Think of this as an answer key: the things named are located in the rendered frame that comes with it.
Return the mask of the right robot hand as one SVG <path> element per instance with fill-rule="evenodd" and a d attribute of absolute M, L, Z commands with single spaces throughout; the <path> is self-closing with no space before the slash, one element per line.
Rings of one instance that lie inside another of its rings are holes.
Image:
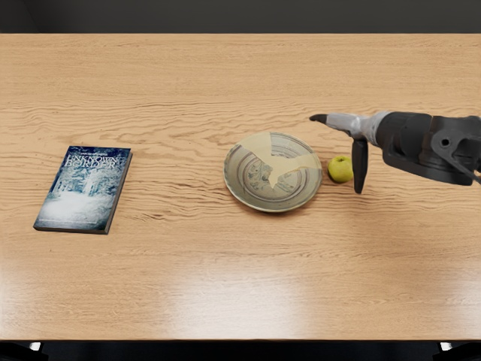
<path fill-rule="evenodd" d="M 330 113 L 314 114 L 309 120 L 322 123 L 332 129 L 346 133 L 353 139 L 352 170 L 354 190 L 361 194 L 368 173 L 368 145 L 377 146 L 376 134 L 381 121 L 389 111 L 381 111 L 372 116 Z"/>

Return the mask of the patterned ceramic plate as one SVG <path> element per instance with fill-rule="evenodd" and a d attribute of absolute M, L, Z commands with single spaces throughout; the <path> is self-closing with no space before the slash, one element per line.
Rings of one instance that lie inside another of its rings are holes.
<path fill-rule="evenodd" d="M 239 202 L 271 213 L 300 208 L 322 183 L 322 165 L 312 148 L 281 132 L 259 132 L 236 143 L 223 174 Z"/>

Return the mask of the yellow-green apple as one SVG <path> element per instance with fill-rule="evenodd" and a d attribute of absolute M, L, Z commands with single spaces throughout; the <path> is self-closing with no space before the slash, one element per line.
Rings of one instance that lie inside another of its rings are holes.
<path fill-rule="evenodd" d="M 328 162 L 328 175 L 338 184 L 353 179 L 352 160 L 348 156 L 336 156 Z"/>

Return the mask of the blue paperback book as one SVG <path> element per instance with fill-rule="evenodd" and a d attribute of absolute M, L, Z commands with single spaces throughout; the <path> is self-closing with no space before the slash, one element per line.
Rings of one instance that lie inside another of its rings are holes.
<path fill-rule="evenodd" d="M 108 234 L 131 160 L 129 148 L 70 146 L 33 228 Z"/>

